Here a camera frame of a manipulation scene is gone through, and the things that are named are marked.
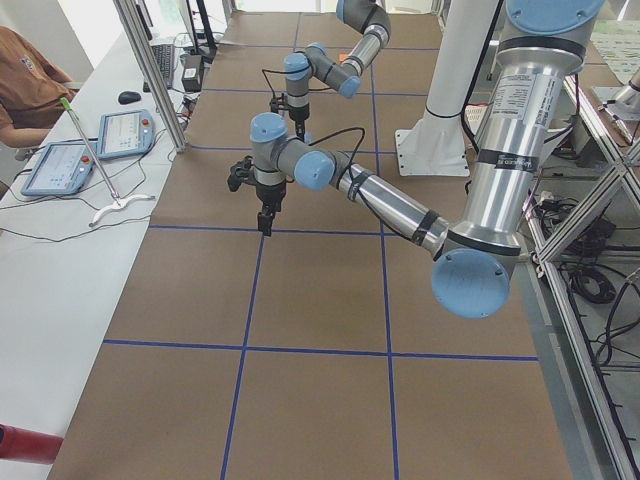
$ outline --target brown shirt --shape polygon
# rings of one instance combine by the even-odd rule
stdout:
[[[33,45],[0,26],[0,128],[51,128],[74,93],[53,80],[59,70]]]

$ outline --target red cylinder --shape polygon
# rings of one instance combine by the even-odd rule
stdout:
[[[51,464],[61,445],[62,438],[55,435],[0,425],[0,458]]]

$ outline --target keyboard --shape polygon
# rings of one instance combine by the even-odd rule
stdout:
[[[162,43],[160,45],[151,45],[151,51],[156,59],[160,73],[167,88],[173,87],[173,71],[174,71],[174,52],[175,49],[171,43]],[[142,91],[149,91],[149,84],[144,82]]]

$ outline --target blue joint cap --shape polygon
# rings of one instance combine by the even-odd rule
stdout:
[[[361,83],[362,80],[360,80],[360,77],[357,77],[355,75],[353,77],[349,77],[344,81],[342,85],[340,85],[340,90],[338,90],[338,93],[345,98],[351,98],[356,94],[356,92],[360,88]]]
[[[287,80],[302,80],[309,73],[309,62],[302,53],[292,53],[284,58],[284,71],[294,72],[287,75]]]
[[[507,0],[507,15],[531,35],[559,35],[598,15],[605,0]]]
[[[303,187],[317,192],[329,185],[335,168],[334,163],[324,153],[307,152],[296,163],[293,177]]]
[[[251,120],[251,141],[269,143],[287,134],[287,122],[277,113],[261,113]]]
[[[307,45],[307,47],[315,47],[315,48],[321,50],[322,53],[324,53],[325,55],[327,54],[327,48],[321,43],[313,42],[313,43],[310,43],[309,45]]]
[[[443,254],[431,274],[431,288],[440,304],[464,318],[485,318],[509,298],[509,275],[488,253],[457,248]]]
[[[336,15],[338,16],[338,20],[344,23],[344,0],[338,0],[338,5],[336,5]]]

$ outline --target green tip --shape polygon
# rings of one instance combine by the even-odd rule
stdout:
[[[71,104],[69,103],[69,100],[67,100],[65,97],[62,97],[60,99],[60,103],[62,104],[65,110],[67,111],[71,110]]]

